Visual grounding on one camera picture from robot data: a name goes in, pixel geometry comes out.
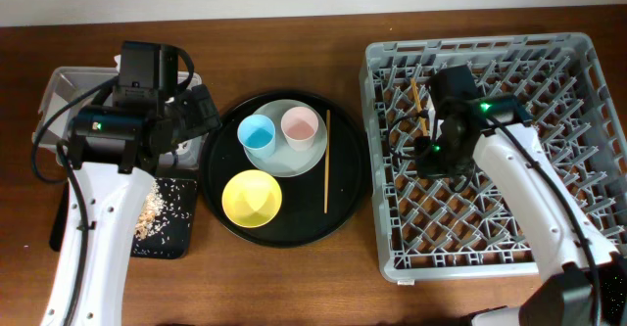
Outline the yellow bowl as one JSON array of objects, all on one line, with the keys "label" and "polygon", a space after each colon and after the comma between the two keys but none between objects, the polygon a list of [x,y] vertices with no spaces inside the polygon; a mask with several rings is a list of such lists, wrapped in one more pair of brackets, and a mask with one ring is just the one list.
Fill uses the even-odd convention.
[{"label": "yellow bowl", "polygon": [[270,174],[249,169],[234,175],[225,185],[221,205],[226,217],[243,228],[270,223],[282,205],[282,191]]}]

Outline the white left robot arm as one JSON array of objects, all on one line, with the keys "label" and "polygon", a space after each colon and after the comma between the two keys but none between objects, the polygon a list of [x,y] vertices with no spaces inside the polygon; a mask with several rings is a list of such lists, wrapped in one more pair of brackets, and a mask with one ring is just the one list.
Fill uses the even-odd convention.
[{"label": "white left robot arm", "polygon": [[123,97],[109,79],[69,101],[48,92],[33,134],[55,152],[69,202],[44,325],[119,325],[135,225],[163,154],[219,128],[203,85]]}]

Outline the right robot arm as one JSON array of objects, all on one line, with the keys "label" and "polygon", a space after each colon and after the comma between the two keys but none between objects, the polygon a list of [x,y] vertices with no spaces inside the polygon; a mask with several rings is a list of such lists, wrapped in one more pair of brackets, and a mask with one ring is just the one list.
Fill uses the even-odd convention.
[{"label": "right robot arm", "polygon": [[439,174],[471,161],[496,185],[543,281],[523,305],[478,312],[470,324],[625,324],[626,260],[578,207],[517,98],[448,97],[419,116],[431,123],[426,152]]}]

